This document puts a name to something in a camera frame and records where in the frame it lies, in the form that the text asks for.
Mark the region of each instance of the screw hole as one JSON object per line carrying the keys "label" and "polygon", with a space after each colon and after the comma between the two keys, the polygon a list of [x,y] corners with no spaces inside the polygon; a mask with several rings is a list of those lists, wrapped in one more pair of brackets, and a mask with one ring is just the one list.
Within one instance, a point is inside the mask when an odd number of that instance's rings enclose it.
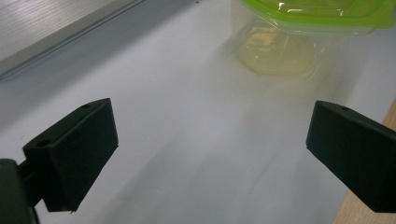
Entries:
{"label": "screw hole", "polygon": [[86,108],[89,108],[89,107],[91,107],[91,106],[90,105],[82,105],[80,108],[86,109]]}
{"label": "screw hole", "polygon": [[43,140],[43,141],[37,143],[37,146],[38,147],[46,147],[49,143],[50,143],[50,140],[47,139],[47,140]]}

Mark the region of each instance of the plastic container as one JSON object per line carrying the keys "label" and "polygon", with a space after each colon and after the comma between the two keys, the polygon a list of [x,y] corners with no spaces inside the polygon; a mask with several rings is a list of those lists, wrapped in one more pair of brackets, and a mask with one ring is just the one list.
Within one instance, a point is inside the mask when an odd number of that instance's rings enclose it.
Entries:
{"label": "plastic container", "polygon": [[266,75],[312,74],[349,35],[393,25],[396,0],[233,0],[238,58]]}

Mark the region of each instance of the container lid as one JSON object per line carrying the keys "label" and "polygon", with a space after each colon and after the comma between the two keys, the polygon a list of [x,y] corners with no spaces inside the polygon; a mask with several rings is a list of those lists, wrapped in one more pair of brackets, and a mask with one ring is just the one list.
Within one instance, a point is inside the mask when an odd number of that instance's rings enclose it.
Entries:
{"label": "container lid", "polygon": [[241,0],[280,22],[390,28],[396,0]]}

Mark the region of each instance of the white surface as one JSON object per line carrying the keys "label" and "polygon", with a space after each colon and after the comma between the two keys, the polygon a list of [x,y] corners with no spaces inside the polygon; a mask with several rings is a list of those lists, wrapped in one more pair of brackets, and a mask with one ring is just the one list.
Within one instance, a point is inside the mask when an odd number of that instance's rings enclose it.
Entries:
{"label": "white surface", "polygon": [[120,147],[78,211],[43,224],[331,223],[346,187],[305,138],[317,99],[382,121],[396,29],[350,38],[309,79],[233,56],[230,2],[150,0],[0,82],[0,158],[110,97]]}
{"label": "white surface", "polygon": [[0,78],[115,11],[139,2],[141,0],[0,0]]}

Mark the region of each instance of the clear plastic container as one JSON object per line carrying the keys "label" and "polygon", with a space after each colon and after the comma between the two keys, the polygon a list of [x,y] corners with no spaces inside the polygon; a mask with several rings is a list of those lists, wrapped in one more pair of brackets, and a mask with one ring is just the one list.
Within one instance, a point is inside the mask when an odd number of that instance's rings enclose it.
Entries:
{"label": "clear plastic container", "polygon": [[326,53],[346,36],[366,35],[394,23],[396,1],[381,5],[382,12],[392,8],[388,10],[390,17],[376,14],[388,18],[386,21],[373,21],[372,7],[381,9],[378,1],[362,1],[366,0],[233,0],[233,40],[238,58],[259,74],[312,74]]}

